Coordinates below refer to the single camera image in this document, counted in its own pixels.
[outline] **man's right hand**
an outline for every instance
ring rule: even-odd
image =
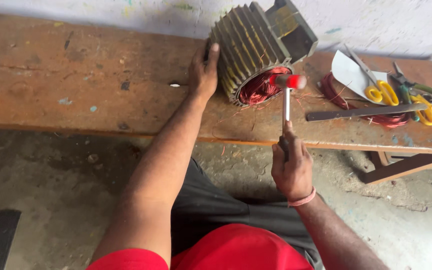
[[[271,175],[288,201],[297,201],[313,191],[313,157],[303,141],[294,134],[291,121],[286,122],[284,129],[284,137],[289,143],[289,160],[285,163],[283,149],[273,144]]]

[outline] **scissors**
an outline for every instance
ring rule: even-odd
[[[369,80],[374,84],[368,86],[364,93],[366,96],[374,102],[383,101],[386,105],[396,106],[399,105],[399,99],[393,88],[385,81],[376,80],[375,74],[368,68],[367,65],[353,52],[348,46],[346,46],[347,51],[354,59],[354,61],[359,65],[364,74],[369,77]]]
[[[427,101],[423,96],[417,95],[411,96],[411,101],[413,103],[424,103],[428,106],[423,111],[417,110],[416,114],[419,116],[419,121],[427,126],[432,126],[432,103]]]

